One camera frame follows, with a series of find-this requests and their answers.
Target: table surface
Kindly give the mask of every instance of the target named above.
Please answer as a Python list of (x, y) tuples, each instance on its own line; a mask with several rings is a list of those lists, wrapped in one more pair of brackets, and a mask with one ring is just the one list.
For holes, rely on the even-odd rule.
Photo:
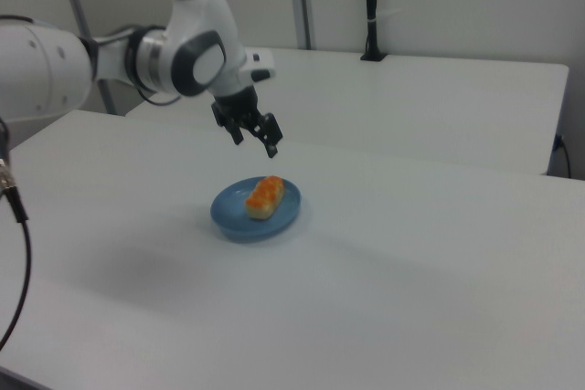
[[(567, 82), (560, 65), (273, 49), (260, 110), (287, 139), (445, 163), (544, 174)], [(204, 93), (129, 117), (216, 128)]]
[[(582, 182), (74, 111), (13, 151), (33, 275), (0, 365), (60, 390), (570, 389), (585, 382)], [(217, 193), (279, 174), (277, 237)], [(22, 237), (0, 204), (0, 327)]]

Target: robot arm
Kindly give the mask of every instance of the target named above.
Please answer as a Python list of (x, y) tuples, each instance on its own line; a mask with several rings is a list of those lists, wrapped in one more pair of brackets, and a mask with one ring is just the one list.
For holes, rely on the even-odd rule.
[(213, 113), (234, 142), (249, 131), (277, 153), (282, 133), (260, 114), (255, 82), (274, 75), (266, 49), (245, 48), (226, 0), (173, 0), (166, 28), (130, 26), (112, 36), (17, 23), (0, 26), (0, 114), (7, 120), (57, 115), (81, 105), (93, 81), (117, 79), (142, 91), (193, 97), (209, 90)]

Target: food item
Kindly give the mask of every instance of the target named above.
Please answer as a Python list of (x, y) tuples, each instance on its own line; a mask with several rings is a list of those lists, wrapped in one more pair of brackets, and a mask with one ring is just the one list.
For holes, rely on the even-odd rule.
[(253, 219), (268, 219), (284, 197), (284, 182), (281, 177), (271, 175), (263, 178), (246, 199), (246, 212)]

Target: black pole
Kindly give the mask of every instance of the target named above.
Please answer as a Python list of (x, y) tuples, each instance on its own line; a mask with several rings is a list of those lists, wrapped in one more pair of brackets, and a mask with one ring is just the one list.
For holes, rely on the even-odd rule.
[(366, 52), (361, 59), (364, 61), (381, 61), (386, 54), (378, 49), (378, 27), (376, 21), (376, 6), (378, 0), (366, 0), (367, 8), (367, 42)]

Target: blue bowl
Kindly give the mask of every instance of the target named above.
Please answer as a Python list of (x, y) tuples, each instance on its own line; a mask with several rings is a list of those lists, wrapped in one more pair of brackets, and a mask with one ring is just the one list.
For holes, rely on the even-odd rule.
[(221, 191), (211, 204), (211, 218), (224, 235), (236, 239), (261, 239), (284, 230), (299, 213), (301, 191), (288, 180), (284, 181), (284, 197), (276, 212), (268, 219), (251, 219), (244, 202), (264, 177), (241, 180)]

